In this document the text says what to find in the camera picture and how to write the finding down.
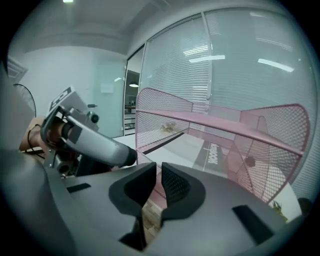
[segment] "pink mesh net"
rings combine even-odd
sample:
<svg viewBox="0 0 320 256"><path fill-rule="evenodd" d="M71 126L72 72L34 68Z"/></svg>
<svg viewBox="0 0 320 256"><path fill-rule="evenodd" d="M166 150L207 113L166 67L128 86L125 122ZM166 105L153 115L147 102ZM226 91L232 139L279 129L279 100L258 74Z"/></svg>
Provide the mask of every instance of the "pink mesh net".
<svg viewBox="0 0 320 256"><path fill-rule="evenodd" d="M146 111L164 111L164 116ZM252 139L241 132L235 134L219 129L217 124L199 125L197 120L185 121L170 111L194 112L223 118L233 124L245 124L263 132L264 139ZM310 122L306 110L299 104L280 105L251 110L193 104L159 90L144 88L137 98L136 150L137 163L151 162L146 152L184 133L219 145L227 178L269 203L288 181L293 181L302 153L272 145L273 138L303 152L309 137ZM166 195L161 185L161 167L157 166L157 181L150 199L166 208Z"/></svg>

